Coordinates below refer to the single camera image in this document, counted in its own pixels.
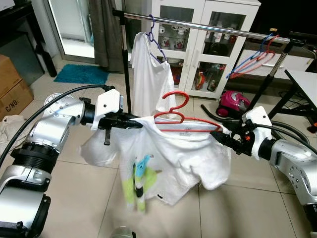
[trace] glass cabinet door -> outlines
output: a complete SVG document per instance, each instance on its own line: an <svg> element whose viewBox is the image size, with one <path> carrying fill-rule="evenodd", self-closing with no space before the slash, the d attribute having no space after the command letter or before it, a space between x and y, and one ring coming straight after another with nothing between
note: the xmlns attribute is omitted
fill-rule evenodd
<svg viewBox="0 0 317 238"><path fill-rule="evenodd" d="M201 24L248 31L258 6L206 1ZM245 37L200 30L185 91L193 96L219 98Z"/></svg>
<svg viewBox="0 0 317 238"><path fill-rule="evenodd" d="M152 0L152 15L199 23L204 3L205 0ZM153 34L170 64L175 87L184 91L198 30L155 23ZM151 43L151 49L158 59L163 60L155 43Z"/></svg>

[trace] white table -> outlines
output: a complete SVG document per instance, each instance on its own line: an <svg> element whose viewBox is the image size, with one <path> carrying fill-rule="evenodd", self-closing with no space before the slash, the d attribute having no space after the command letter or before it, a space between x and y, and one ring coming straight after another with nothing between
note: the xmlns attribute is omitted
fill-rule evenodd
<svg viewBox="0 0 317 238"><path fill-rule="evenodd" d="M297 115L297 116L316 116L317 114L317 74L310 72L302 72L296 70L285 70L286 75L290 78L293 85L284 97L276 104L270 111L268 117L272 119L277 113ZM295 109L283 109L282 107L291 97L297 92L301 91L309 105L299 106Z"/></svg>

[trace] cabinet handle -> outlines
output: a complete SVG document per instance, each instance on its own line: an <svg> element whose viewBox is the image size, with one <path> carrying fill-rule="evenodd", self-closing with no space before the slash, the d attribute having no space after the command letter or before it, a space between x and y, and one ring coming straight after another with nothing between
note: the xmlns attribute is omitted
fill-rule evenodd
<svg viewBox="0 0 317 238"><path fill-rule="evenodd" d="M184 64L185 64L185 67L188 67L188 64L189 64L188 55L189 55L190 52L191 52L190 48L187 47L187 51L186 51L186 55L185 55L185 61L186 61L186 63L184 63Z"/></svg>
<svg viewBox="0 0 317 238"><path fill-rule="evenodd" d="M269 66L269 67L274 67L274 65L273 64L269 64L269 63L264 63L264 64L262 64L263 66Z"/></svg>
<svg viewBox="0 0 317 238"><path fill-rule="evenodd" d="M195 50L194 57L193 57L193 67L196 68L197 59L198 59L199 50Z"/></svg>

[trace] hanging shirt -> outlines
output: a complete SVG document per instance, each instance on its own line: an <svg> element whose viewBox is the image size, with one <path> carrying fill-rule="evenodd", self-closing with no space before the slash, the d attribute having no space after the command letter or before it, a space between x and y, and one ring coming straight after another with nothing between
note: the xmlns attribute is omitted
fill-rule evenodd
<svg viewBox="0 0 317 238"><path fill-rule="evenodd" d="M148 36L144 32L138 33L130 63L134 68L132 110L139 117L152 116L176 106L174 95L162 99L165 93L175 90L169 63L159 63L151 54Z"/></svg>
<svg viewBox="0 0 317 238"><path fill-rule="evenodd" d="M210 133L160 131L163 128L214 130L214 125L197 121L155 124L154 117L133 120L143 127L112 128L109 146L103 146L103 130L97 130L81 146L81 156L92 165L106 166L119 156L122 187L128 207L133 207L135 199L138 200L134 194L135 185L142 187L145 199L156 197L174 205L200 180L206 189L211 190L228 179L230 148L217 142ZM136 166L140 166L142 176L137 176L143 180L136 180Z"/></svg>

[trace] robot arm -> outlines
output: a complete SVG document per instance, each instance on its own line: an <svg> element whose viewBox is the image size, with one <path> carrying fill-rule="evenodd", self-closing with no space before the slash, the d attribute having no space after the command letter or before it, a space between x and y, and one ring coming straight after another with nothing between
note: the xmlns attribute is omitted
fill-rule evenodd
<svg viewBox="0 0 317 238"><path fill-rule="evenodd" d="M317 238L317 155L309 148L286 140L274 140L271 130L255 127L271 125L263 107L257 107L242 116L236 133L240 140L221 132L212 136L237 154L244 153L256 159L266 159L291 181L299 202L312 226L311 236Z"/></svg>
<svg viewBox="0 0 317 238"><path fill-rule="evenodd" d="M60 94L50 95L45 104ZM0 237L37 237L43 230L51 199L44 192L69 136L70 125L87 125L91 130L111 127L140 128L122 112L123 97L115 89L90 99L66 96L48 107L23 142L14 149L13 164L0 178Z"/></svg>

